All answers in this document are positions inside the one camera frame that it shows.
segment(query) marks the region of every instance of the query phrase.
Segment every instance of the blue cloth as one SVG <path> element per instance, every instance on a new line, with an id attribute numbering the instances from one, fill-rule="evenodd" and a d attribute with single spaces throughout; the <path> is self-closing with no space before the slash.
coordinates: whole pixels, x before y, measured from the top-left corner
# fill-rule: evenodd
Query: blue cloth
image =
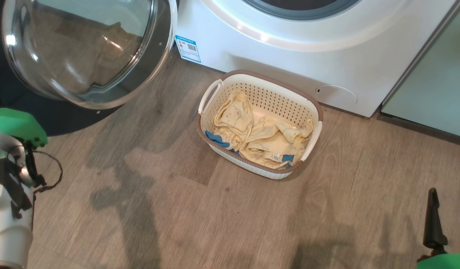
<path id="1" fill-rule="evenodd" d="M 233 148 L 230 150 L 230 152 L 235 153 L 236 155 L 240 156 L 240 152 L 233 150 Z"/>
<path id="2" fill-rule="evenodd" d="M 216 136 L 210 131 L 205 131 L 205 135 L 206 135 L 206 137 L 208 137 L 209 139 L 211 139 L 215 143 L 217 143 L 217 145 L 221 145 L 223 148 L 228 148 L 230 146 L 230 143 L 223 142 L 221 136 Z"/>
<path id="3" fill-rule="evenodd" d="M 281 158 L 281 161 L 282 161 L 282 162 L 292 161 L 293 158 L 294 158 L 293 155 L 283 155 L 283 157 Z"/>

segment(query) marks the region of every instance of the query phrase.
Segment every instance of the brown basket rim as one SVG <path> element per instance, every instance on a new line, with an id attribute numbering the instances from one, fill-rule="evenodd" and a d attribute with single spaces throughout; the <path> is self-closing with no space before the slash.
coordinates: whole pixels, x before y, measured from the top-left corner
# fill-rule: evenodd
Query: brown basket rim
<path id="1" fill-rule="evenodd" d="M 246 70 L 235 70 L 235 71 L 231 71 L 231 72 L 228 72 L 226 74 L 223 74 L 221 76 L 221 80 L 225 80 L 226 78 L 230 77 L 231 75 L 239 75 L 239 74 L 243 74 L 243 75 L 251 75 L 252 77 L 255 77 L 255 78 L 260 78 L 262 80 L 267 80 L 268 82 L 271 82 L 273 84 L 276 84 L 278 86 L 281 86 L 281 87 L 284 87 L 285 89 L 288 89 L 288 90 L 291 90 L 292 92 L 295 92 L 296 94 L 299 94 L 301 95 L 303 98 L 306 98 L 308 99 L 310 102 L 313 103 L 313 105 L 315 105 L 315 107 L 317 108 L 317 112 L 318 112 L 318 120 L 322 122 L 322 109 L 321 109 L 321 105 L 313 98 L 311 97 L 310 95 L 298 90 L 297 88 L 293 87 L 293 86 L 290 86 L 290 85 L 287 85 L 279 80 L 275 80 L 273 78 L 269 78 L 269 77 L 266 77 L 264 75 L 260 75 L 258 73 L 255 73 L 255 72 L 251 72 L 251 71 L 246 71 Z M 230 156 L 230 157 L 233 157 L 237 160 L 240 160 L 248 165 L 251 165 L 253 167 L 256 167 L 256 168 L 259 168 L 261 170 L 265 170 L 267 172 L 271 172 L 271 173 L 275 173 L 275 174 L 287 174 L 287 173 L 291 173 L 293 172 L 294 170 L 298 169 L 302 164 L 303 164 L 303 161 L 302 160 L 299 160 L 294 166 L 292 166 L 291 168 L 288 168 L 288 169 L 281 169 L 281 170 L 278 170 L 278 169 L 272 169 L 272 168 L 269 168 L 269 167 L 265 167 L 263 165 L 259 165 L 257 163 L 254 163 L 250 160 L 247 160 L 243 157 L 241 157 L 240 155 L 236 155 L 236 154 L 231 154 L 230 152 L 228 152 L 228 150 L 226 148 L 223 148 L 221 145 L 218 145 L 217 143 L 215 143 L 213 140 L 209 139 L 204 133 L 203 131 L 201 130 L 201 115 L 200 114 L 197 114 L 197 121 L 196 121 L 196 124 L 197 124 L 197 131 L 201 137 L 201 139 L 203 139 L 206 143 L 214 146 L 215 148 L 218 148 L 220 151 L 222 151 L 223 153 L 225 153 L 226 155 Z"/>

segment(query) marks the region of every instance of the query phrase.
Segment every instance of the light green cabinet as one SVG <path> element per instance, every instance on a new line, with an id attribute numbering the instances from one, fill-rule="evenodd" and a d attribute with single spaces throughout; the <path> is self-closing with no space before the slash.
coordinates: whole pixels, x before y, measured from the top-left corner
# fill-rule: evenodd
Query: light green cabinet
<path id="1" fill-rule="evenodd" d="M 382 112 L 460 136 L 460 11 Z"/>

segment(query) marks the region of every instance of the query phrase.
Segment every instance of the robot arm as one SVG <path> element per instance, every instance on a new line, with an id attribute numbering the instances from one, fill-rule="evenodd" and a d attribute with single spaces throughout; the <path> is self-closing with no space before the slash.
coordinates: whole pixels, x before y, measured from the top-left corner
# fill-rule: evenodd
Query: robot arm
<path id="1" fill-rule="evenodd" d="M 45 145 L 47 137 L 32 116 L 0 109 L 0 269 L 27 267 L 35 202 L 31 188 L 46 185 L 35 168 L 36 143 Z"/>
<path id="2" fill-rule="evenodd" d="M 439 219 L 439 198 L 436 189 L 429 190 L 424 226 L 423 245 L 433 249 L 431 255 L 423 255 L 417 263 L 418 269 L 460 269 L 460 253 L 447 253 L 447 237 L 442 232 Z"/>

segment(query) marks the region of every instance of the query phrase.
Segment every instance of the washing machine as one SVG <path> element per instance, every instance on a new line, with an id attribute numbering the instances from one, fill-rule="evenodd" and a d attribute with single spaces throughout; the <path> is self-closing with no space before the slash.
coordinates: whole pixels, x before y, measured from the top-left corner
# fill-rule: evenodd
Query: washing machine
<path id="1" fill-rule="evenodd" d="M 182 58 L 370 117 L 460 0 L 182 0 Z"/>

